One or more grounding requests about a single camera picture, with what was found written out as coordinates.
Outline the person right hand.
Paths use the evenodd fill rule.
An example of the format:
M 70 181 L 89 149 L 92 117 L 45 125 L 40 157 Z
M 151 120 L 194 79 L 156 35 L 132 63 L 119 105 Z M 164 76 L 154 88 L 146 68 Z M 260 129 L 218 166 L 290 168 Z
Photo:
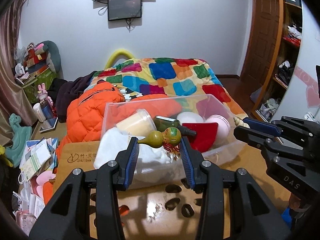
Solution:
M 288 204 L 289 208 L 297 211 L 300 208 L 301 200 L 291 193 Z

